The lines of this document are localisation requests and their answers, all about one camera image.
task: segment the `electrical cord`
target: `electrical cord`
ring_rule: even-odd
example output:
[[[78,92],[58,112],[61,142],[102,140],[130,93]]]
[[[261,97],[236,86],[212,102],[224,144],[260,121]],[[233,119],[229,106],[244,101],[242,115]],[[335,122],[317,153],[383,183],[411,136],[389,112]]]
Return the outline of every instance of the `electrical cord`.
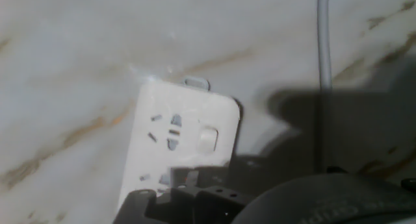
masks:
[[[318,53],[320,95],[315,106],[315,173],[333,165],[331,123],[332,73],[329,35],[329,0],[318,0]]]

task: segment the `marble wall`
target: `marble wall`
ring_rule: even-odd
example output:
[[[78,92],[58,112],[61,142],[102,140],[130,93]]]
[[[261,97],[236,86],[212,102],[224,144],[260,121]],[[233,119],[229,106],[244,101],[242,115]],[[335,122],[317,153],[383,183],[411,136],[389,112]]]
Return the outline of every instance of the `marble wall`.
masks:
[[[152,79],[204,77],[239,100],[250,176],[231,186],[311,173],[316,2],[0,0],[0,222],[110,223]],[[335,159],[393,182],[416,169],[414,2],[330,0]]]

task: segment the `electrical outlet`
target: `electrical outlet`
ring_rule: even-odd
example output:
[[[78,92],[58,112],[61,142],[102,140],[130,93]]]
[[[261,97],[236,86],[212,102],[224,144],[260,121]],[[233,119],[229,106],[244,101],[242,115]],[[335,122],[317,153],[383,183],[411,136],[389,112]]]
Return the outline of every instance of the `electrical outlet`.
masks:
[[[118,208],[134,190],[168,190],[170,168],[223,166],[231,159],[239,120],[230,97],[162,81],[144,84]]]

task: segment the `switch button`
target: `switch button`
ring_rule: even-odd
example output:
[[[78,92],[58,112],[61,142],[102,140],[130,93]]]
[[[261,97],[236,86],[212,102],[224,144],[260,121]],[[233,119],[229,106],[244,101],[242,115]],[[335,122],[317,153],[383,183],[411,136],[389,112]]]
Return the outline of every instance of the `switch button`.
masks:
[[[218,131],[212,127],[204,127],[200,132],[200,140],[197,150],[202,154],[209,154],[215,151]]]

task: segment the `black plastic object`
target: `black plastic object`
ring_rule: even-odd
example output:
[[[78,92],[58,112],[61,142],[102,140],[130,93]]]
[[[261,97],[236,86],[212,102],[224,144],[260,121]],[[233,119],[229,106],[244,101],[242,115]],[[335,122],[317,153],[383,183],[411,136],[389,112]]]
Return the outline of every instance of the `black plastic object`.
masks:
[[[253,198],[219,186],[172,188],[157,199],[139,190],[129,193],[114,224],[228,224]]]
[[[407,191],[416,193],[416,179],[403,179],[400,185]]]
[[[269,190],[232,224],[389,223],[410,216],[416,216],[415,194],[382,180],[333,173]]]
[[[258,198],[221,186],[199,188],[200,171],[188,171],[183,188],[156,198],[131,192],[114,224],[326,224],[390,223],[416,216],[414,180],[405,189],[331,168],[281,184]]]

